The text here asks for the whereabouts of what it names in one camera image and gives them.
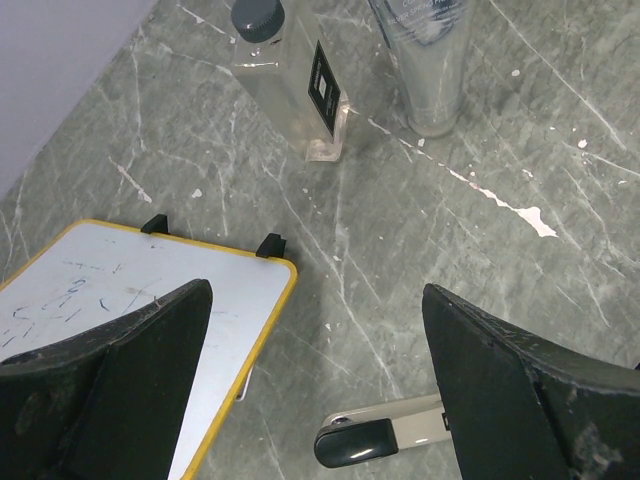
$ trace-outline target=small whiteboard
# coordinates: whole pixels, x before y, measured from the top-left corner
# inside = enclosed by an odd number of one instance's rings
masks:
[[[70,226],[0,287],[0,361],[209,280],[213,308],[170,480],[192,478],[297,280],[282,259],[94,220]]]

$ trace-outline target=marble surface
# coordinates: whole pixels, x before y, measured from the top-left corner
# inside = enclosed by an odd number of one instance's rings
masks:
[[[309,165],[228,75],[228,7],[181,1],[161,0],[0,203],[0,276],[84,217],[166,212],[176,234],[246,249],[288,239],[300,282],[200,480],[459,478],[450,442],[336,471],[312,451],[329,413],[436,391],[426,282],[640,361],[634,2],[479,1],[462,116],[417,148],[366,2],[314,1],[359,114],[342,161]]]

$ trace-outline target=black label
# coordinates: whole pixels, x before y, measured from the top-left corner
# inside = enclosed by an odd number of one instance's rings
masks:
[[[333,137],[336,114],[338,113],[338,101],[340,100],[340,87],[338,87],[338,82],[336,82],[333,72],[331,72],[331,67],[327,62],[327,57],[324,56],[320,42],[316,46],[316,54],[313,57],[311,79],[309,80],[309,96]]]

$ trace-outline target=yellow border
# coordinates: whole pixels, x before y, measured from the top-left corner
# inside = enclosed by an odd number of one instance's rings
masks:
[[[101,225],[104,227],[117,228],[119,230],[124,230],[127,232],[133,232],[133,233],[140,232],[140,230],[137,228],[125,227],[124,225],[117,225],[115,223],[102,222],[100,220],[92,220],[92,219],[79,220],[75,223],[72,223],[67,228],[65,228],[62,231],[62,233],[56,236],[56,238],[53,239],[51,243],[49,243],[49,245],[47,245],[42,250],[40,250],[40,252],[38,252],[38,254],[35,257],[29,260],[29,262],[27,262],[22,268],[20,268],[17,272],[11,275],[2,285],[0,285],[0,292],[7,285],[9,285],[9,283],[15,280],[18,276],[20,276],[22,272],[24,272],[31,264],[33,264],[38,258],[40,258],[56,242],[58,242],[62,237],[64,237],[67,233],[69,233],[69,231],[71,231],[73,228],[77,227],[78,225],[85,224],[85,223]],[[211,248],[213,250],[219,250],[222,252],[242,255],[244,257],[255,257],[255,253],[247,252],[245,250],[237,250],[235,248],[223,247],[220,245],[213,245],[211,243],[198,242],[197,240],[190,240],[188,238],[180,238],[180,237],[175,237],[173,235],[165,235],[162,233],[153,233],[152,235],[160,238],[166,238],[167,240],[173,240],[176,242],[187,243],[189,245],[195,245],[202,248]],[[196,450],[196,453],[193,456],[191,463],[187,467],[187,470],[185,471],[184,475],[182,476],[182,480],[192,480],[195,477],[198,470],[200,469],[200,466],[202,465],[202,462],[207,454],[207,450],[215,440],[216,435],[218,434],[218,430],[220,430],[220,427],[224,423],[225,418],[227,418],[227,415],[231,411],[231,406],[233,405],[233,402],[235,401],[235,398],[238,392],[240,391],[245,378],[247,378],[247,375],[249,375],[249,370],[251,370],[251,367],[256,362],[258,355],[262,351],[262,348],[264,347],[264,344],[267,341],[267,338],[269,337],[269,334],[271,333],[271,331],[273,330],[273,327],[275,326],[276,320],[280,316],[280,313],[282,312],[284,305],[287,303],[287,300],[291,296],[293,287],[298,281],[298,271],[293,263],[281,258],[269,258],[268,260],[270,262],[285,265],[287,268],[289,268],[289,271],[291,272],[291,277],[289,277],[289,282],[287,283],[287,286],[285,287],[284,291],[280,295],[280,298],[278,299],[278,302],[276,303],[275,308],[271,312],[271,315],[269,316],[269,318],[267,319],[267,322],[262,328],[262,331],[260,332],[260,335],[258,336],[256,343],[253,345],[253,348],[251,348],[251,351],[249,352],[249,356],[247,357],[244,364],[242,365],[242,368],[240,369],[238,376],[236,377],[235,381],[231,385],[231,389],[227,393],[227,396],[222,402],[222,405],[218,410],[218,413],[214,417],[213,422],[209,426],[207,433],[205,434],[204,438],[202,439],[202,442],[200,443],[200,446]]]

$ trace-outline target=bottle cap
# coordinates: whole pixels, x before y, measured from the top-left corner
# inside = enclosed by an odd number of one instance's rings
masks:
[[[236,0],[231,22],[249,43],[262,43],[273,37],[284,23],[280,0]]]

